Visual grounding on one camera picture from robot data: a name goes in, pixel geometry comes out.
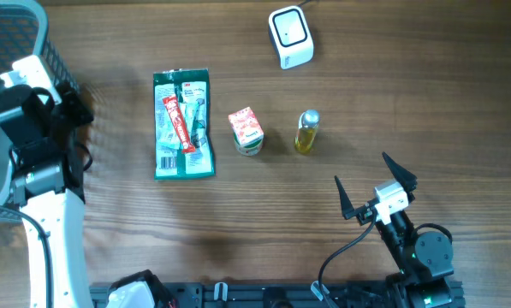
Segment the green 3M gloves packet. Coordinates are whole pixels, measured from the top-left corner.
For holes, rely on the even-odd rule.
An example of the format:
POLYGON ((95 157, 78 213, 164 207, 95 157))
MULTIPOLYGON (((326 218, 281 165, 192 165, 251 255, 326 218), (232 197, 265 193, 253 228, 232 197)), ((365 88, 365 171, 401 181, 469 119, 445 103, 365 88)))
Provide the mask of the green 3M gloves packet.
POLYGON ((176 69, 153 75, 153 108, 155 127, 154 179, 195 179, 215 174, 214 155, 209 135, 210 79, 205 69, 176 69), (198 102, 199 110, 194 120, 193 153, 163 147, 157 143, 157 112, 165 97, 175 94, 179 103, 198 102))

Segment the mint green wipes packet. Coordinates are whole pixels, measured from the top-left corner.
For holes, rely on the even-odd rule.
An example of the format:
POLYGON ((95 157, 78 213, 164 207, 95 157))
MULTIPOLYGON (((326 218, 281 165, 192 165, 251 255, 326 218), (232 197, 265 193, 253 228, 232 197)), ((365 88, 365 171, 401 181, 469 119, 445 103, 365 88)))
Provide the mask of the mint green wipes packet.
MULTIPOLYGON (((193 143, 193 124, 196 119, 199 103, 179 103, 181 113, 187 126, 189 138, 193 143)), ((159 111, 157 112, 157 143, 163 147, 179 150, 181 148, 181 142, 176 134, 175 128, 169 118, 168 111, 164 107, 163 103, 159 105, 159 111)))

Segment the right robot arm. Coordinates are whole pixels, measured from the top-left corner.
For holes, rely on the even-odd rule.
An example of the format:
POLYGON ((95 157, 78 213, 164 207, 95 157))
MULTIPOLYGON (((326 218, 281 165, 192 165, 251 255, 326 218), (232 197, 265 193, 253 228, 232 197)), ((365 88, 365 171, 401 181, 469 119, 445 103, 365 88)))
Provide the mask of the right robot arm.
POLYGON ((367 229, 327 260, 331 261, 377 230, 399 272, 384 281, 349 283, 343 295, 332 299, 324 290, 321 269, 318 288, 322 300, 330 307, 451 307, 456 287, 449 280, 454 274, 453 236, 435 223, 413 225, 406 208, 414 201, 418 178, 387 153, 383 154, 383 160, 393 179, 375 187, 374 198, 359 208, 352 205, 339 178, 334 178, 342 216, 356 219, 367 229))

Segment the green lid stock jar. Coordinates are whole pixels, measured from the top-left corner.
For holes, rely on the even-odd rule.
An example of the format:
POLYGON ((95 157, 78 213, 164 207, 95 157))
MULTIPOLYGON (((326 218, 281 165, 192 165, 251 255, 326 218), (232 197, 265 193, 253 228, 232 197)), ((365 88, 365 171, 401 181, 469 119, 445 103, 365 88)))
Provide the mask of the green lid stock jar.
POLYGON ((235 133, 234 138, 236 150, 244 156, 254 156, 258 154, 264 143, 264 135, 257 132, 242 135, 241 137, 235 133))

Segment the yellow dish soap bottle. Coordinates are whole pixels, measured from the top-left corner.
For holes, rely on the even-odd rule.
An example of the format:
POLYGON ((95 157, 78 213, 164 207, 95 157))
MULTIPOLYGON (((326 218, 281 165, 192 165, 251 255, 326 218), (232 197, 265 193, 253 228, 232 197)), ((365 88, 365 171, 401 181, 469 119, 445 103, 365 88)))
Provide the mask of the yellow dish soap bottle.
POLYGON ((298 122, 294 147, 299 153, 307 154, 313 146, 320 123, 320 114, 316 110, 304 111, 298 122))

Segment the red Nescafe coffee sachet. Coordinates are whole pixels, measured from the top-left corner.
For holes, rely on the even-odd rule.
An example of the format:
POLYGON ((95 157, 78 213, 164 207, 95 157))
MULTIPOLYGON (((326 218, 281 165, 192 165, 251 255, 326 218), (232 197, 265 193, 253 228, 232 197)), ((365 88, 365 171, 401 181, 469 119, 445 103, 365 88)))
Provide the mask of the red Nescafe coffee sachet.
POLYGON ((195 152, 196 149, 190 140, 187 124, 181 112, 177 96, 173 94, 171 96, 165 97, 163 99, 163 105, 168 112, 175 133, 180 140, 182 153, 186 154, 195 152))

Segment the orange white tissue pack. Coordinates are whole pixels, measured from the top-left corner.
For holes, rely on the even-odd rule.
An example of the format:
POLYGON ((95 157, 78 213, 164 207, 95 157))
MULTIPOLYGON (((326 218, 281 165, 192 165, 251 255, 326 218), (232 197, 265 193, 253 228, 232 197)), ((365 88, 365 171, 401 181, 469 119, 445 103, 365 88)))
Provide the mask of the orange white tissue pack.
POLYGON ((230 114, 229 122, 241 146, 250 145, 264 137, 263 129, 250 107, 230 114))

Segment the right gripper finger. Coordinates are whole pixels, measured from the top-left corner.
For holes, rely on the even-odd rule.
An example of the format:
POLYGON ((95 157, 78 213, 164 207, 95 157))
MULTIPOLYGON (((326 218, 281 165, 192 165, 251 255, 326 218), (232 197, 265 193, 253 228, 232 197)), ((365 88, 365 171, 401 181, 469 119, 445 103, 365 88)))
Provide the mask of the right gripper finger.
POLYGON ((356 209, 352 205, 340 179, 335 175, 334 180, 336 183, 337 191, 339 193, 341 212, 344 219, 348 220, 357 215, 356 209))
POLYGON ((389 171, 396 181, 400 183, 403 189, 410 193, 417 188, 418 178, 416 175, 403 168, 400 164, 394 161, 386 152, 382 152, 383 160, 385 161, 389 171))

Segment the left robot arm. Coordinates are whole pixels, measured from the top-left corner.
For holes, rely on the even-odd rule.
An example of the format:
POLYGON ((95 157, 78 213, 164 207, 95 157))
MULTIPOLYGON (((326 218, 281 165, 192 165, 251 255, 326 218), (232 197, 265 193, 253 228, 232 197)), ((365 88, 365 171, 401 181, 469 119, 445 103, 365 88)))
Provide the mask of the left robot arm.
POLYGON ((8 162, 0 211, 24 223, 34 307, 92 306, 82 239, 89 165, 77 139, 92 120, 70 86, 56 96, 28 85, 0 91, 0 158, 8 162))

